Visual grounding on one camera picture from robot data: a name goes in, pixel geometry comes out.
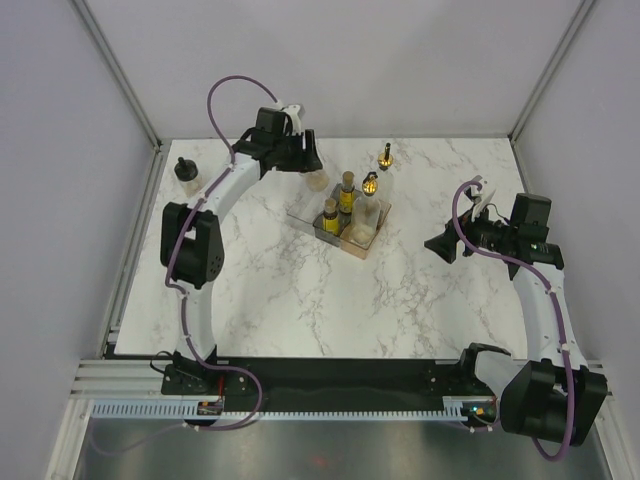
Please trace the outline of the tall clear bottle gold pourer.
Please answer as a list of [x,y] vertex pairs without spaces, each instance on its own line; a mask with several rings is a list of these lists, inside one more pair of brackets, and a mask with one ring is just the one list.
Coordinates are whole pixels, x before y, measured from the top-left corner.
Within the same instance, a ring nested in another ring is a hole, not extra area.
[[363,180],[361,194],[355,199],[352,209],[350,239],[361,246],[366,246],[377,232],[381,211],[377,191],[378,175],[371,171]]

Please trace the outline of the tall bottle gold pourer brown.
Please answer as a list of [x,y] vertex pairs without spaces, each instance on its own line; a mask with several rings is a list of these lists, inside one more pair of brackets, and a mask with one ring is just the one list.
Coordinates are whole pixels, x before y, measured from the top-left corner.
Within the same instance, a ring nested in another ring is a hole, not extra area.
[[386,207],[390,204],[390,195],[394,185],[394,176],[391,167],[394,157],[391,154],[391,144],[385,144],[383,152],[378,156],[376,170],[377,191],[376,196],[380,202],[381,209],[378,225],[381,226],[385,218]]

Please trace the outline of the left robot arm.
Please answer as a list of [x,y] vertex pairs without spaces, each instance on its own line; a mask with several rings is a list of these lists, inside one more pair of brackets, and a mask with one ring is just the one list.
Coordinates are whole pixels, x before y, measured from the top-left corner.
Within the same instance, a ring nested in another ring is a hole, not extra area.
[[212,331],[212,287],[224,260],[221,224],[236,202],[268,172],[310,175],[323,170],[315,133],[302,126],[300,104],[262,107],[255,126],[230,147],[228,159],[188,202],[163,210],[160,256],[165,285],[180,299],[180,334],[175,352],[194,361],[184,383],[199,395],[219,381],[217,368],[205,362],[216,351]]

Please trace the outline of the small yellow label bottle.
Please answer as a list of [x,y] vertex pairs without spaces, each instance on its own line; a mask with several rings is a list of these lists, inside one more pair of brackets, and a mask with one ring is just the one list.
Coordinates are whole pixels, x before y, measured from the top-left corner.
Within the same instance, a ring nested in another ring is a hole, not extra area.
[[324,202],[322,214],[323,230],[334,236],[340,234],[340,220],[337,210],[337,202],[334,198],[327,198]]
[[345,171],[339,192],[339,210],[344,215],[351,215],[355,199],[354,173]]

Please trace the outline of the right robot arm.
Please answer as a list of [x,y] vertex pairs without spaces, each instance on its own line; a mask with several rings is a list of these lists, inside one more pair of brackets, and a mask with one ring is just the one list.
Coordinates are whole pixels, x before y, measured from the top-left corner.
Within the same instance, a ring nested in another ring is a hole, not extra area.
[[471,394],[489,387],[498,400],[498,418],[508,432],[536,445],[556,442],[562,451],[581,445],[608,394],[604,375],[590,371],[569,318],[564,297],[564,259],[548,242],[550,199],[517,194],[508,219],[493,220],[493,194],[479,181],[463,184],[454,195],[472,203],[454,210],[442,234],[425,247],[453,263],[457,246],[464,256],[479,254],[504,262],[523,313],[527,360],[517,365],[504,349],[473,344],[467,363],[456,370],[458,385]]

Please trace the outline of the shaker jar black cap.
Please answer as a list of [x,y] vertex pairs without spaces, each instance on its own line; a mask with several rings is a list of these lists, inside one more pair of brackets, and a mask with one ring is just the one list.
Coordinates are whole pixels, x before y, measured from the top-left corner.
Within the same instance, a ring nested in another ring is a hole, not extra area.
[[205,185],[194,160],[179,157],[174,166],[174,174],[188,199],[197,195]]
[[313,172],[301,173],[306,187],[314,193],[324,191],[329,184],[329,176],[324,169]]

